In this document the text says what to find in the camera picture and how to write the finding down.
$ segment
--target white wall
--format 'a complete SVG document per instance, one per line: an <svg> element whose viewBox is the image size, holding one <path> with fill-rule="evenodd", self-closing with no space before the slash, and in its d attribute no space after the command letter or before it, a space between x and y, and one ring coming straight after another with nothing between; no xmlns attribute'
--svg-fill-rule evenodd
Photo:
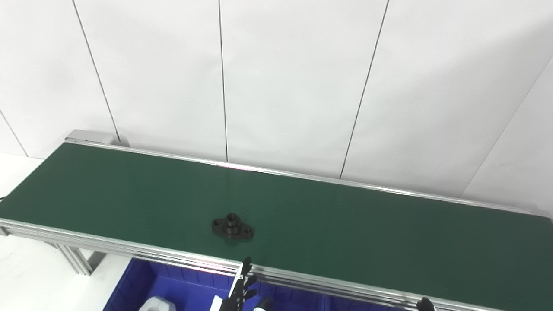
<svg viewBox="0 0 553 311"><path fill-rule="evenodd" d="M226 160L217 1L75 3L121 137Z"/></svg>
<svg viewBox="0 0 553 311"><path fill-rule="evenodd" d="M540 0L6 0L0 152L90 129L551 210L552 38Z"/></svg>
<svg viewBox="0 0 553 311"><path fill-rule="evenodd" d="M30 157L74 128L115 134L71 1L0 2L0 111Z"/></svg>
<svg viewBox="0 0 553 311"><path fill-rule="evenodd" d="M385 5L221 1L229 161L338 178Z"/></svg>
<svg viewBox="0 0 553 311"><path fill-rule="evenodd" d="M553 60L462 197L553 214Z"/></svg>
<svg viewBox="0 0 553 311"><path fill-rule="evenodd" d="M343 179L460 196L553 55L553 2L394 0Z"/></svg>

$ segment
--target white object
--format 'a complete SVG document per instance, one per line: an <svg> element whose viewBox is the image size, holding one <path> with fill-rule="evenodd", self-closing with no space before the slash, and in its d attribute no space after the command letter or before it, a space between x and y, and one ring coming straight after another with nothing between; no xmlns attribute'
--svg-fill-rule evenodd
<svg viewBox="0 0 553 311"><path fill-rule="evenodd" d="M209 311L219 311L221 309L221 304L223 303L223 298L219 296L213 297L213 302L211 303L211 308Z"/></svg>
<svg viewBox="0 0 553 311"><path fill-rule="evenodd" d="M175 304L159 296L146 300L138 311L176 311Z"/></svg>

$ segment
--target aluminum leg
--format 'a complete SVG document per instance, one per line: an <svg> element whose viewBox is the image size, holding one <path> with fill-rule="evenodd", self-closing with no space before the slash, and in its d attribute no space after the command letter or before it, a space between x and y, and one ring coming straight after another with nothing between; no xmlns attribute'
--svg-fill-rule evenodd
<svg viewBox="0 0 553 311"><path fill-rule="evenodd" d="M81 250L76 247L66 246L62 244L54 244L55 247L60 250L61 254L64 255L65 259L73 267L75 272L85 276L92 274L92 267L82 255Z"/></svg>

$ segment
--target metal bracket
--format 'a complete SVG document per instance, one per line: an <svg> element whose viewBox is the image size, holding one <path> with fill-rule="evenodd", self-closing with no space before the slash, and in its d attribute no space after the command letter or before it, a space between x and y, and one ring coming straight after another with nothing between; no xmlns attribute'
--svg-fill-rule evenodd
<svg viewBox="0 0 553 311"><path fill-rule="evenodd" d="M91 132L91 131L82 131L80 129L73 130L67 137L65 137L67 142L94 142L100 144L113 144L115 138L111 135Z"/></svg>
<svg viewBox="0 0 553 311"><path fill-rule="evenodd" d="M66 246L62 244L54 243L55 247L60 250L65 259L69 262L73 270L78 274L84 276L90 276L92 274L92 267L88 263L88 260L83 256L81 250L76 247Z"/></svg>

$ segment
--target blue storage box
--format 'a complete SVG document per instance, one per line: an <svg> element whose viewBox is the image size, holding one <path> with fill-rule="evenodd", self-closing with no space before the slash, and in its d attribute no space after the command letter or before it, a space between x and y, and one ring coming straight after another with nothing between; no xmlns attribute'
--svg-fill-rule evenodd
<svg viewBox="0 0 553 311"><path fill-rule="evenodd" d="M232 277L132 259L104 311L138 311L153 296L171 301L177 311L209 311L215 295L227 297L232 281ZM251 311L265 296L274 299L272 311L399 311L259 282L250 288L256 288L258 295L246 302L243 311Z"/></svg>

